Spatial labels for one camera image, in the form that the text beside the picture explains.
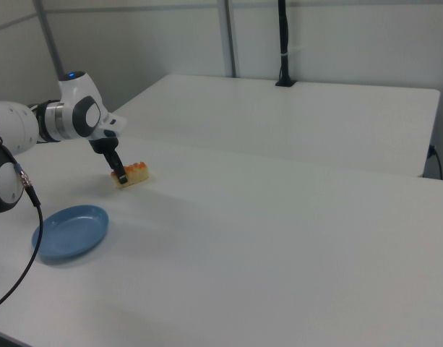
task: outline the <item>white wall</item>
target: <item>white wall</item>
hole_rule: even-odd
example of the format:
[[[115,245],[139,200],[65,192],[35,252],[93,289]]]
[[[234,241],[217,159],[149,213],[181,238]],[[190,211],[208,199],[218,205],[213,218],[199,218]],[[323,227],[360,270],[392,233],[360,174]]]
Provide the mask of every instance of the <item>white wall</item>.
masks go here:
[[[57,77],[31,0],[0,0],[0,100],[58,98]]]
[[[288,7],[292,77],[440,90],[432,143],[443,162],[443,4],[288,3],[295,5]],[[308,0],[300,5],[306,3],[331,1]],[[280,68],[277,2],[233,0],[233,8],[240,77],[276,80]],[[438,176],[433,159],[426,174]]]
[[[167,74],[231,75],[217,0],[43,1],[66,71],[114,110]]]

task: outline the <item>blue dish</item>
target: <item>blue dish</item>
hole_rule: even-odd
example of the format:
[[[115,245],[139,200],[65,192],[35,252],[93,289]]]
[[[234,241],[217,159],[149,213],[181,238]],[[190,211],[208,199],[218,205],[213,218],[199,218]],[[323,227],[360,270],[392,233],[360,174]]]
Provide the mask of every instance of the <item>blue dish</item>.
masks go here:
[[[46,258],[68,258],[86,252],[106,235],[108,215],[93,205],[66,208],[44,220],[43,237],[38,254]],[[32,236],[35,247],[40,228]]]

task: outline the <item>black pole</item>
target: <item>black pole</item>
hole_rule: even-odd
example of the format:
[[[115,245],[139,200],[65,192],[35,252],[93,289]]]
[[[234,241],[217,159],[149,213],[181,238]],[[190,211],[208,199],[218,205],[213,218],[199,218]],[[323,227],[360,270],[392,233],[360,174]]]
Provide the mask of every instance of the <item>black pole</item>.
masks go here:
[[[288,23],[285,12],[285,0],[278,0],[279,8],[279,34],[280,34],[280,77],[276,85],[278,87],[291,87],[296,81],[288,75]]]

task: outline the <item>cable connector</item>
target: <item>cable connector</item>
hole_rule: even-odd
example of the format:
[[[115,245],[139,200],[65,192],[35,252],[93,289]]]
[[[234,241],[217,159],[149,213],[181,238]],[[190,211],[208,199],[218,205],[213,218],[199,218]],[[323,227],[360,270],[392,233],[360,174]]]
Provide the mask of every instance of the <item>cable connector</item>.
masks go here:
[[[33,206],[41,206],[40,200],[38,199],[35,190],[33,189],[30,177],[25,173],[25,171],[22,170],[22,167],[19,163],[14,164],[14,170],[19,174],[20,181],[22,182],[22,185],[27,192],[28,197],[32,201]]]

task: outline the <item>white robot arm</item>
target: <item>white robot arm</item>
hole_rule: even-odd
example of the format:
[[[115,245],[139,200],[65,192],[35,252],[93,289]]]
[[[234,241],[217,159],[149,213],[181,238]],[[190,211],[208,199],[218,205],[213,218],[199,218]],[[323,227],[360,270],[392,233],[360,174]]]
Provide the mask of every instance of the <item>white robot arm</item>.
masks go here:
[[[119,181],[127,182],[115,149],[126,119],[106,110],[91,77],[70,72],[59,80],[61,100],[47,101],[32,109],[0,101],[0,136],[14,155],[37,142],[59,142],[83,137],[96,153],[106,157]],[[22,183],[14,165],[0,148],[0,212],[13,208],[22,196]]]

